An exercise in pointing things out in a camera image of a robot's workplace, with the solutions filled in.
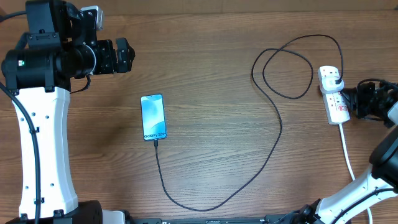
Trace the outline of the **Samsung Galaxy smartphone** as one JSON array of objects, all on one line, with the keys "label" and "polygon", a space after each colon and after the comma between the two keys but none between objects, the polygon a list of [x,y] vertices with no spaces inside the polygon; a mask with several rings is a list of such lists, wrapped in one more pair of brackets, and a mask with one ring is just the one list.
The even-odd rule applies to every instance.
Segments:
[{"label": "Samsung Galaxy smartphone", "polygon": [[143,137],[155,141],[167,137],[164,99],[161,94],[141,97]]}]

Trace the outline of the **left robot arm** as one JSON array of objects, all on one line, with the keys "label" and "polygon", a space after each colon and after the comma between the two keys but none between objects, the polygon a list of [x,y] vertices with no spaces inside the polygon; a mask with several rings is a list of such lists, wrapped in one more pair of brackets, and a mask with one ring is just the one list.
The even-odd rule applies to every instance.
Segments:
[{"label": "left robot arm", "polygon": [[66,1],[27,1],[29,30],[6,54],[1,90],[19,123],[22,197],[14,223],[132,223],[129,212],[105,210],[75,192],[67,139],[71,80],[127,73],[134,49],[125,38],[99,40],[104,12]]}]

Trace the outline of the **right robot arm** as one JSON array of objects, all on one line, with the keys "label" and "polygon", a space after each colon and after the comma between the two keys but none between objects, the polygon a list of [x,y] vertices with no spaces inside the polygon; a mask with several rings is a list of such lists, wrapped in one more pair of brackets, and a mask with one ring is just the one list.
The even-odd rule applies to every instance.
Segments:
[{"label": "right robot arm", "polygon": [[286,214],[279,223],[349,223],[376,203],[397,196],[397,84],[370,78],[341,93],[357,118],[371,115],[393,130],[373,150],[361,176],[336,194]]}]

